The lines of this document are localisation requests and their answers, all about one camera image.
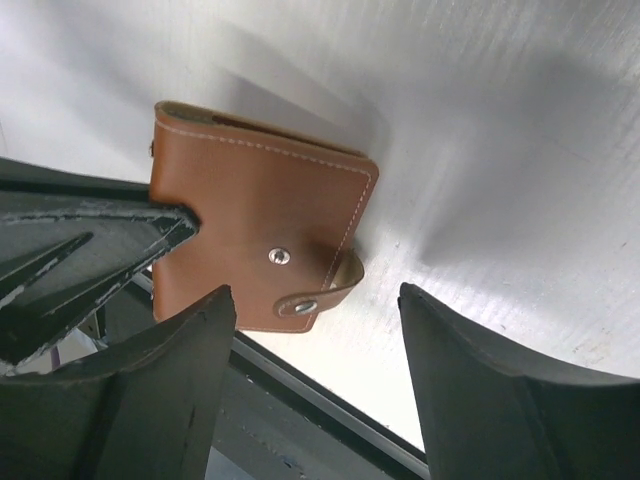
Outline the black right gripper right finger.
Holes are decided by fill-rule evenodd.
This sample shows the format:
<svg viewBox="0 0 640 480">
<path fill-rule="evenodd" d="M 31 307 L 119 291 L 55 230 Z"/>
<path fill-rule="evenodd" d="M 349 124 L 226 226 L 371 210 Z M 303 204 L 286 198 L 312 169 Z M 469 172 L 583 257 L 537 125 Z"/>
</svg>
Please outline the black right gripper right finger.
<svg viewBox="0 0 640 480">
<path fill-rule="evenodd" d="M 398 306 L 435 479 L 635 479 L 639 383 L 536 352 L 418 286 Z"/>
</svg>

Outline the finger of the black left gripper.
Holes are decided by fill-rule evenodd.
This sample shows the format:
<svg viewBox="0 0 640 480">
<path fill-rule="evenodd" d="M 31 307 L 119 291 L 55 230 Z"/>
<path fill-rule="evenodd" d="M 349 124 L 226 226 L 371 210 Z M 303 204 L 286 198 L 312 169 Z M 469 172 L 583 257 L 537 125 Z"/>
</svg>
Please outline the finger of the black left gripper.
<svg viewBox="0 0 640 480">
<path fill-rule="evenodd" d="M 56 346 L 135 275 L 194 237 L 146 184 L 1 160 L 1 364 Z"/>
</svg>

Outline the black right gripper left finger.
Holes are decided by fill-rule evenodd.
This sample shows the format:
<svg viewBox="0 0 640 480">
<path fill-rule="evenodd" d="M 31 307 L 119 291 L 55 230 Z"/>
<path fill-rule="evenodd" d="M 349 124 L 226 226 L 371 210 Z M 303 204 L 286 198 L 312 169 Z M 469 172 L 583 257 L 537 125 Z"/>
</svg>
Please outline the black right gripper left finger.
<svg viewBox="0 0 640 480">
<path fill-rule="evenodd" d="M 223 285 L 51 373 L 2 378 L 2 478 L 203 478 L 235 323 Z"/>
</svg>

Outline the brown leather card holder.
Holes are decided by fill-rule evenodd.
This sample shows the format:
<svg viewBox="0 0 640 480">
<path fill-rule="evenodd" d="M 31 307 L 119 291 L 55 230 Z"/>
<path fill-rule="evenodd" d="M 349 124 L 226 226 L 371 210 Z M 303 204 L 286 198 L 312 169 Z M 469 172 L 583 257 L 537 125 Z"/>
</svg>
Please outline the brown leather card holder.
<svg viewBox="0 0 640 480">
<path fill-rule="evenodd" d="M 379 177 L 364 153 L 176 101 L 155 107 L 151 153 L 151 199 L 200 223 L 153 265 L 157 321 L 227 285 L 238 329 L 305 333 L 363 279 L 351 243 Z"/>
</svg>

